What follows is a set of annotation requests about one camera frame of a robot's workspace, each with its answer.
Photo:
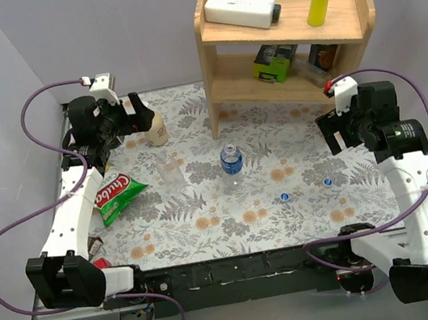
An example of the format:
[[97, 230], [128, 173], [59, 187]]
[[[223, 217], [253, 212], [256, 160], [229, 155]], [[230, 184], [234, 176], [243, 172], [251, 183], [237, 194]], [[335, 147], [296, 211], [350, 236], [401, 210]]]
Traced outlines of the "blue label water bottle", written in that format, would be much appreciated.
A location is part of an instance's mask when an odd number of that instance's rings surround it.
[[242, 151], [233, 143], [227, 143], [220, 151], [220, 162], [225, 185], [230, 189], [236, 188], [243, 178]]

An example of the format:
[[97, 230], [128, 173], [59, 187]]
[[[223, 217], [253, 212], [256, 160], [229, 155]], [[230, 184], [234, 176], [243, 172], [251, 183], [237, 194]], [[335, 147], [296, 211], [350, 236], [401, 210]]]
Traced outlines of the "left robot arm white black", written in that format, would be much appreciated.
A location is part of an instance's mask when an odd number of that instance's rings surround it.
[[64, 201], [56, 207], [41, 255], [29, 259], [25, 269], [47, 309], [99, 306], [118, 293], [137, 305], [147, 296], [139, 267], [101, 269], [88, 256], [93, 210], [105, 209], [133, 183], [127, 175], [105, 174], [110, 149], [129, 134], [148, 132], [156, 115], [136, 92], [128, 100], [132, 114], [126, 112], [123, 101], [113, 105], [92, 96], [73, 99], [66, 107], [70, 129], [62, 140], [60, 195]]

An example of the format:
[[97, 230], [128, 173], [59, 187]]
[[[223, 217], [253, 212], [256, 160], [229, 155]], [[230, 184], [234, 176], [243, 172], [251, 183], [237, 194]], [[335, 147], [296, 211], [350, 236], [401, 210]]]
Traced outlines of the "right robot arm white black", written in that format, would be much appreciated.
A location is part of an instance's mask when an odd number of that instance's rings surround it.
[[369, 224], [345, 228], [349, 237], [338, 246], [340, 260], [349, 266], [363, 260], [387, 274], [401, 303], [428, 300], [428, 139], [418, 120], [401, 120], [391, 82], [358, 85], [345, 79], [327, 91], [336, 107], [317, 119], [333, 154], [341, 147], [364, 145], [372, 151], [396, 197], [408, 243], [400, 247]]

